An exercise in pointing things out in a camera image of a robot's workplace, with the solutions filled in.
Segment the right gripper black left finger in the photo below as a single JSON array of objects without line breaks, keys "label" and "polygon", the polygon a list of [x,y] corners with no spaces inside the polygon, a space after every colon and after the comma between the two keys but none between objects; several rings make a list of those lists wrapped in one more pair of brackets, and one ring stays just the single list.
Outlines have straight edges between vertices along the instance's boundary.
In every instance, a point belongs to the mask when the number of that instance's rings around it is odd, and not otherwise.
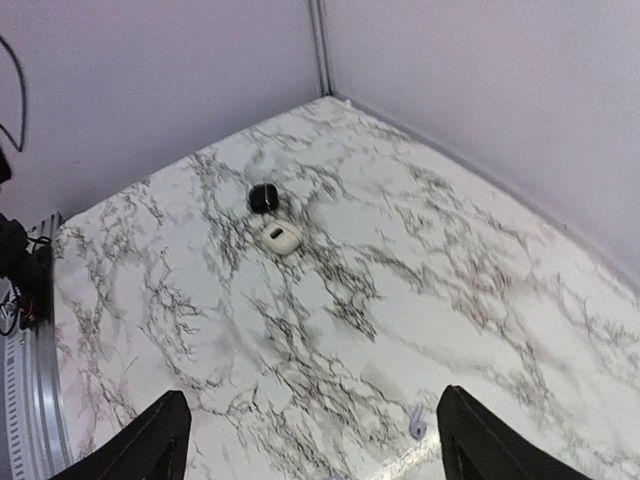
[{"label": "right gripper black left finger", "polygon": [[183,479],[191,411],[183,392],[168,390],[101,448],[57,479]]}]

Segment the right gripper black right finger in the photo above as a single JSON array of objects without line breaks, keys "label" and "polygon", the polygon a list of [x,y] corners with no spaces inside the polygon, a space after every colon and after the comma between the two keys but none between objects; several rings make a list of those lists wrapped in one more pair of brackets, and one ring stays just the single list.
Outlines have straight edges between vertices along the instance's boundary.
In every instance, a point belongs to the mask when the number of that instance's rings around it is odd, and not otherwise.
[{"label": "right gripper black right finger", "polygon": [[464,388],[449,385],[436,410],[447,479],[584,479],[537,448]]}]

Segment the beige earbud charging case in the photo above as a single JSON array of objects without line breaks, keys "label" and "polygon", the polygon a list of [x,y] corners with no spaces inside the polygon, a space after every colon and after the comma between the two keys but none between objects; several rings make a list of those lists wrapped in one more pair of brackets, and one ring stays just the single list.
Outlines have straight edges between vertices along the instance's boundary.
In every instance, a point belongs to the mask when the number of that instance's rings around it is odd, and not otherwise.
[{"label": "beige earbud charging case", "polygon": [[273,253],[288,256],[300,246],[302,233],[287,221],[274,220],[262,230],[261,239]]}]

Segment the black earbud charging case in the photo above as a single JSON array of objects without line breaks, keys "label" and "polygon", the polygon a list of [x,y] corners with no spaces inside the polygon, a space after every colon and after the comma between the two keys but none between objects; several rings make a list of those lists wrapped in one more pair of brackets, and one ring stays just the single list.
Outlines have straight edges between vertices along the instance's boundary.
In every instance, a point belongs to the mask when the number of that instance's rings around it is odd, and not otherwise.
[{"label": "black earbud charging case", "polygon": [[264,215],[276,211],[280,206],[277,187],[273,183],[261,183],[253,186],[247,197],[249,210]]}]

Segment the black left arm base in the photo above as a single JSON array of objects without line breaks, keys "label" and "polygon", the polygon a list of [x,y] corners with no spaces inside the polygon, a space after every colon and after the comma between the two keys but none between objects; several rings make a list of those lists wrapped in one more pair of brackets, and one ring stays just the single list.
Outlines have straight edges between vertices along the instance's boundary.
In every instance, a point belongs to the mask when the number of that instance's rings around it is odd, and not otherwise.
[{"label": "black left arm base", "polygon": [[30,237],[15,219],[1,215],[1,278],[9,293],[1,301],[1,317],[9,318],[2,337],[51,320],[53,248],[47,236]]}]

